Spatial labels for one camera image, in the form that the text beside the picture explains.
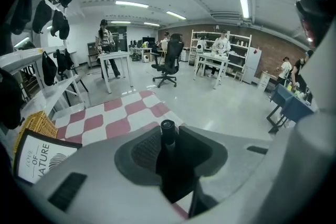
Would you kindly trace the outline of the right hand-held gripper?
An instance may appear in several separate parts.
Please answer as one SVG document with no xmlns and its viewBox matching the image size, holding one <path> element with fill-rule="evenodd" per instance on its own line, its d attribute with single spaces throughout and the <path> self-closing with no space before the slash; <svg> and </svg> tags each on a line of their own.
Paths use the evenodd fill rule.
<svg viewBox="0 0 336 224">
<path fill-rule="evenodd" d="M 296 10 L 313 55 L 302 71 L 321 112 L 335 114 L 335 9 L 329 0 L 298 0 Z"/>
</svg>

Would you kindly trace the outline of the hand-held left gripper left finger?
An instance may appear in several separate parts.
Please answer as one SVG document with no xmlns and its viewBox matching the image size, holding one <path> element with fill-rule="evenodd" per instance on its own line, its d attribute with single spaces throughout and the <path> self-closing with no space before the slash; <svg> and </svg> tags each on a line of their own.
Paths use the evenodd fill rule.
<svg viewBox="0 0 336 224">
<path fill-rule="evenodd" d="M 161 152 L 161 128 L 156 126 L 121 145 L 114 163 L 118 171 L 134 184 L 160 184 L 156 163 Z"/>
</svg>

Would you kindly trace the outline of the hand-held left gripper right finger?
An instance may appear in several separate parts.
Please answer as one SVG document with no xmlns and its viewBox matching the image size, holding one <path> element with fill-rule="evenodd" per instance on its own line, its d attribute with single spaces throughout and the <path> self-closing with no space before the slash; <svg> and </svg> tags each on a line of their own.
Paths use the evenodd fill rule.
<svg viewBox="0 0 336 224">
<path fill-rule="evenodd" d="M 178 163 L 195 177 L 215 175 L 228 160 L 228 150 L 196 131 L 181 126 L 178 134 Z"/>
</svg>

